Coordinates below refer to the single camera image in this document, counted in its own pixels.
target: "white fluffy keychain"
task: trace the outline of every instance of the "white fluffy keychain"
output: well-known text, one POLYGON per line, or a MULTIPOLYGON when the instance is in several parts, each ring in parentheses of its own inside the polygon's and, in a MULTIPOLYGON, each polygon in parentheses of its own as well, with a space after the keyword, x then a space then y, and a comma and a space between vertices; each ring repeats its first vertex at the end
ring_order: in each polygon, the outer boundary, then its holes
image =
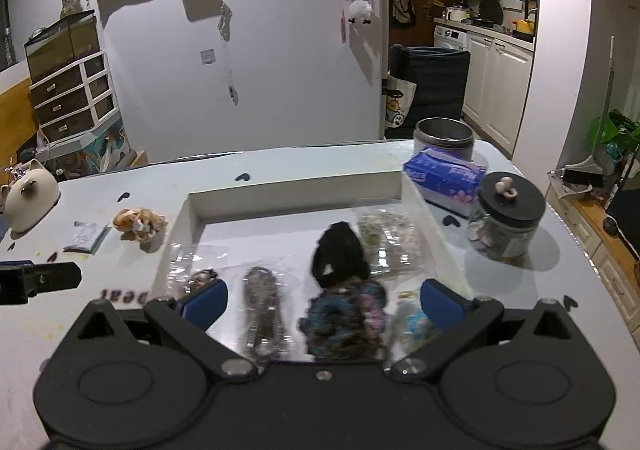
POLYGON ((347 8, 348 21, 351 24, 371 24, 373 6, 365 0, 355 0, 347 8))

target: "cat-shaped lamp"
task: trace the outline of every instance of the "cat-shaped lamp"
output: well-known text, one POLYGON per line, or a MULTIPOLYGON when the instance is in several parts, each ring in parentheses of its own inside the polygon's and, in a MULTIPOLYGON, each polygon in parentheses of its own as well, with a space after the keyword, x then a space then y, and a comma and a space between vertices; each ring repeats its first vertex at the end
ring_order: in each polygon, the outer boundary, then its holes
POLYGON ((24 175, 13 185, 2 185, 1 189, 4 223, 17 234, 33 227, 60 198, 56 178, 37 159, 26 167, 24 175))

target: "black scrunchie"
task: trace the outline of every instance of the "black scrunchie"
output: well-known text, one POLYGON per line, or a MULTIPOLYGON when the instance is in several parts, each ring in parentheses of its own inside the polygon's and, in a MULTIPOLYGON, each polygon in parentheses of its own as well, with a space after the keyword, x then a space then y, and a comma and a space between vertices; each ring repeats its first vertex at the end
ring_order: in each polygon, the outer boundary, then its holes
POLYGON ((362 245, 348 223, 334 223, 320 237, 311 273, 323 289, 351 277, 369 278, 369 264, 364 260, 362 245), (332 271, 324 273, 327 266, 331 266, 332 271))

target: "clear jar with black lid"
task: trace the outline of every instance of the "clear jar with black lid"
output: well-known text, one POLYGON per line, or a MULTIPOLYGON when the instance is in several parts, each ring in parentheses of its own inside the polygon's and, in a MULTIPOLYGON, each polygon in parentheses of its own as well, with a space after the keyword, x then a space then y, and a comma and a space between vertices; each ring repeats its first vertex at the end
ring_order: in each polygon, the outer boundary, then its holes
POLYGON ((510 172, 482 178, 466 227, 466 237, 491 259, 516 259, 527 252, 545 213, 542 192, 510 172))

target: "white table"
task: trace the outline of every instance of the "white table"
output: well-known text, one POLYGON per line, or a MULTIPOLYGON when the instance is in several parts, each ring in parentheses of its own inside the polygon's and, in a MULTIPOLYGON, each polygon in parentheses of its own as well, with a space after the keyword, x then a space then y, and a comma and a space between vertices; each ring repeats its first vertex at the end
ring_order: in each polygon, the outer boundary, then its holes
MULTIPOLYGON (((31 401, 40 364, 57 347, 66 330, 103 289, 133 291, 153 282, 161 254, 145 253, 135 242, 120 240, 114 230, 96 255, 62 253, 73 221, 107 223, 123 207, 145 206, 169 223, 188 192, 247 185, 235 178, 247 172, 250 183, 286 181, 373 170, 398 170, 413 153, 413 142, 387 141, 335 147, 274 149, 230 154, 196 161, 150 165, 126 172, 86 177, 61 185, 58 205, 26 236, 0 243, 1 260, 44 263, 53 252, 58 261, 73 260, 82 269, 78 289, 40 295, 28 305, 0 308, 0 449, 36 450, 46 435, 31 401), (123 192, 130 198, 117 202, 123 192)), ((488 143, 478 141, 476 160, 490 170, 513 166, 488 143)), ((436 207, 438 219, 447 213, 436 207)), ((466 241, 464 228, 443 227, 454 258, 476 295, 491 295, 507 307, 530 308, 541 297, 570 295, 579 304, 572 318, 590 341, 617 389, 615 410, 602 442, 610 450, 637 450, 640 444, 640 354, 590 260, 549 207, 523 268, 489 261, 466 241)), ((136 300, 122 307, 137 307, 136 300)))

